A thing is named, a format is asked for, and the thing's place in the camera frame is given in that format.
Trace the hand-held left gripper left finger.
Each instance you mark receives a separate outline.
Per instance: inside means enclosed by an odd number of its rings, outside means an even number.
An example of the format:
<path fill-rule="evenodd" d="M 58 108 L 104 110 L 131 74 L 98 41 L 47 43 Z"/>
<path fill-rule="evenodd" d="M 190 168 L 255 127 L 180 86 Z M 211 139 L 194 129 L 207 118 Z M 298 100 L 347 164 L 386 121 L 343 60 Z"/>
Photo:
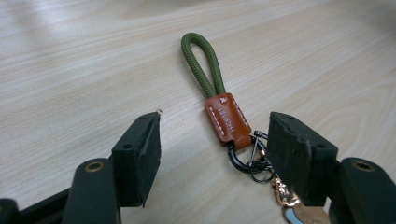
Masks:
<path fill-rule="evenodd" d="M 121 207 L 144 206 L 161 163 L 159 112 L 138 117 L 112 148 Z"/>

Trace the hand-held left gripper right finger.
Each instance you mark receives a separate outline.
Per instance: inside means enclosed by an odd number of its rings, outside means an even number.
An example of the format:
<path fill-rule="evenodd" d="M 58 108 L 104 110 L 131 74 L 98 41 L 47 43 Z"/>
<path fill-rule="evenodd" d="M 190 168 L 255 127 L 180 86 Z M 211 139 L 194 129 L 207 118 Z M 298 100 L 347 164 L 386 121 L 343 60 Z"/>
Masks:
<path fill-rule="evenodd" d="M 282 182 L 306 206 L 323 206 L 327 198 L 327 171 L 338 147 L 297 118 L 270 113 L 267 157 Z"/>

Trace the green rope keychain brown leather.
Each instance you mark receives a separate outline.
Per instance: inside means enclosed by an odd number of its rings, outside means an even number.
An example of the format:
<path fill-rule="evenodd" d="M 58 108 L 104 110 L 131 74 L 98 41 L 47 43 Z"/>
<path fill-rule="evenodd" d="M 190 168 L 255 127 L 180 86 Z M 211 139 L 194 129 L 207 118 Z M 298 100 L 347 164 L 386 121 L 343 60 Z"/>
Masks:
<path fill-rule="evenodd" d="M 213 83 L 205 75 L 191 45 L 198 46 L 206 56 Z M 268 135 L 251 128 L 233 95 L 225 90 L 219 62 L 210 43 L 201 35 L 187 33 L 181 38 L 183 56 L 205 94 L 205 111 L 220 142 L 227 147 L 230 163 L 239 172 L 250 175 L 257 183 L 268 183 L 276 173 L 265 158 L 266 145 L 261 141 Z"/>

